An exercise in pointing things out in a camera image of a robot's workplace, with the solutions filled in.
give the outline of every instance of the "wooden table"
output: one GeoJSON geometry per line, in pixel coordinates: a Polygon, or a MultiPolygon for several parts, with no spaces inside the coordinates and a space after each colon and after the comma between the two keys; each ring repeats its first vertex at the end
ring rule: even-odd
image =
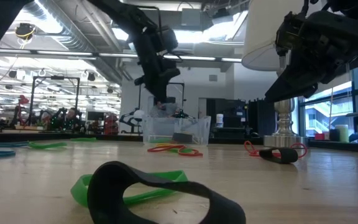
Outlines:
{"type": "MultiPolygon", "coordinates": [[[[294,165],[249,157],[242,146],[199,148],[202,158],[146,152],[139,142],[69,142],[59,152],[18,149],[0,159],[0,223],[92,223],[70,188],[102,163],[121,161],[146,172],[183,169],[239,203],[247,223],[358,224],[358,153],[311,149],[294,165]]],[[[147,190],[135,185],[126,195],[147,190]]],[[[187,194],[153,200],[131,210],[159,223],[198,223],[208,201],[187,194]]]]}

